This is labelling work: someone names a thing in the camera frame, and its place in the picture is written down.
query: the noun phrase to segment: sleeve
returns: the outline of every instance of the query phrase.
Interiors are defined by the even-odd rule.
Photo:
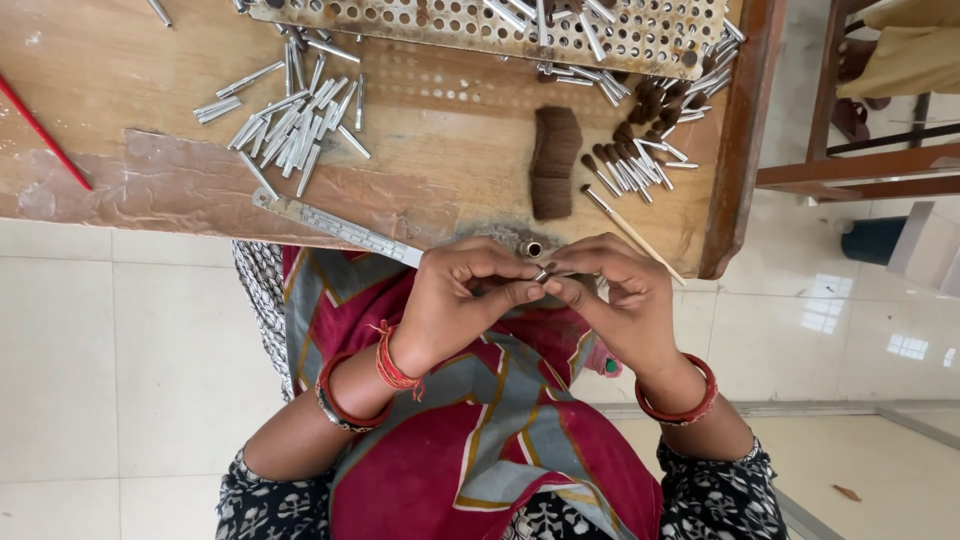
[[[328,539],[335,472],[330,468],[302,481],[267,480],[247,468],[241,450],[220,484],[216,540]]]
[[[708,461],[677,454],[663,439],[657,459],[661,483],[662,540],[785,540],[786,525],[774,493],[770,455],[754,448],[736,461]]]

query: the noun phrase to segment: wooden workbench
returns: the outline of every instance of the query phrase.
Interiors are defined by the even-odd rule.
[[[223,147],[250,113],[283,95],[280,71],[242,91],[241,110],[206,126],[191,113],[212,102],[215,90],[281,59],[276,29],[236,15],[229,2],[163,4],[173,29],[147,2],[46,0],[5,9],[0,72],[95,190],[83,191],[0,96],[0,216],[342,246],[255,208],[258,183]],[[670,138],[700,168],[671,170],[676,190],[656,187],[650,206],[636,195],[610,197],[687,276],[718,278],[742,242],[782,4],[729,3],[729,17],[750,38],[732,85],[711,99],[707,118],[679,126]],[[357,65],[330,57],[324,74],[366,74],[358,138],[373,159],[338,135],[328,137],[305,203],[421,248],[471,233],[555,247],[618,232],[579,194],[573,216],[533,221],[526,172],[534,109],[572,107],[586,151],[610,141],[631,98],[615,110],[597,88],[539,85],[534,63],[522,59],[384,39],[334,42],[363,58]],[[296,182],[272,169],[274,186],[293,195]],[[575,187],[593,180],[578,164]]]

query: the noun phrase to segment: hand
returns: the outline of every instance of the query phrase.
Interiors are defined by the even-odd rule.
[[[539,270],[483,236],[423,254],[403,320],[390,340],[396,367],[415,379],[469,345],[513,307],[542,298],[542,285],[517,281],[531,280]],[[481,297],[470,293],[480,279],[493,276],[511,281]]]
[[[609,304],[568,278],[550,278],[543,288],[580,313],[638,376],[658,372],[664,362],[681,357],[673,336],[673,286],[665,266],[612,233],[565,246],[551,260],[558,272],[607,278]]]

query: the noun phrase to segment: wooden brush handle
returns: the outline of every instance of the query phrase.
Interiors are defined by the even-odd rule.
[[[650,258],[652,258],[656,262],[659,262],[663,266],[666,266],[667,271],[670,272],[670,275],[673,276],[674,280],[677,280],[677,283],[686,287],[686,280],[680,274],[678,274],[676,270],[673,269],[673,266],[670,266],[670,264],[667,263],[667,261],[663,260],[663,257],[661,257],[659,253],[657,253],[657,250],[655,250],[653,246],[648,244],[647,241],[644,240],[642,236],[640,236],[640,233],[634,230],[634,228],[631,227],[630,224],[627,223],[625,219],[620,217],[620,214],[616,213],[616,210],[611,212],[610,219],[612,219],[613,223],[617,224],[617,226],[619,226],[620,229],[622,229],[623,232],[627,234],[627,236],[629,236],[634,242],[639,244],[640,248],[642,248],[643,251],[647,252],[647,255],[649,255]]]

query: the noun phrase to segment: red brush handle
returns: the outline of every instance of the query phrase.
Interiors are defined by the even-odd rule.
[[[30,110],[27,109],[27,106],[20,101],[19,97],[17,97],[16,92],[13,91],[13,88],[7,84],[7,81],[3,78],[2,74],[0,74],[0,91],[3,91],[3,93],[7,96],[7,99],[9,99],[11,103],[13,103],[13,106],[20,111],[20,114],[27,119],[27,123],[34,128],[34,131],[36,131],[37,135],[40,135],[40,138],[43,139],[43,142],[47,144],[47,147],[49,147],[50,150],[52,150],[60,160],[60,162],[63,163],[63,166],[66,167],[66,170],[70,171],[70,174],[77,179],[77,182],[79,182],[80,185],[82,185],[87,191],[92,191],[93,187],[91,187],[86,181],[86,178],[84,178],[84,173],[80,172],[80,169],[77,168],[77,165],[74,165],[73,161],[71,161],[70,158],[64,154],[63,150],[60,148],[54,138],[43,129],[43,126],[41,126],[39,122],[36,121],[36,118],[34,118],[34,116],[30,113]]]

